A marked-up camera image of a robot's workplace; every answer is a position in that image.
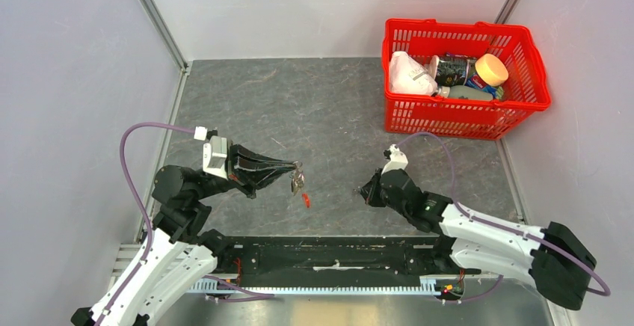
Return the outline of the keyring bunch with tags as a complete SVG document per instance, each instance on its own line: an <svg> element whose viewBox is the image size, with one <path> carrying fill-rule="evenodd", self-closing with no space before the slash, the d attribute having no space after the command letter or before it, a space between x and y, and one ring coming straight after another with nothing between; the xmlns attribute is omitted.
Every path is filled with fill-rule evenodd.
<svg viewBox="0 0 634 326"><path fill-rule="evenodd" d="M291 193L293 196L301 196L304 205L307 209L311 207L310 197L304 191L305 175L302 169L303 164L301 162L294 162L294 170L291 174Z"/></svg>

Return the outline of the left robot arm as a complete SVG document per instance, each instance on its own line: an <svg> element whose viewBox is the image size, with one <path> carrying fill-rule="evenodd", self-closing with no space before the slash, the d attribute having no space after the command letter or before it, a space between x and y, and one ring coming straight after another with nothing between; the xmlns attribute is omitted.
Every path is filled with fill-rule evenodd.
<svg viewBox="0 0 634 326"><path fill-rule="evenodd" d="M146 241L96 304L75 311L72 325L155 325L194 283L214 270L230 270L235 261L226 236L202 231L212 210L203 199L232 190L253 199L286 174L293 194L304 182L301 162L263 156L227 138L213 137L202 155L199 170L159 170L153 198L161 207Z"/></svg>

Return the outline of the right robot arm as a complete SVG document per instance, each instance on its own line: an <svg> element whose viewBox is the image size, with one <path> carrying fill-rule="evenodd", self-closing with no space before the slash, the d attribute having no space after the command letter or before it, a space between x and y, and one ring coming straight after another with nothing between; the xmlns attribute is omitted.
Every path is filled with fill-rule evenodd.
<svg viewBox="0 0 634 326"><path fill-rule="evenodd" d="M580 310L597 261L567 226L511 223L422 191L404 170L377 170L359 190L366 205L390 208L419 231L435 233L431 262L442 273L472 269L520 280L568 310Z"/></svg>

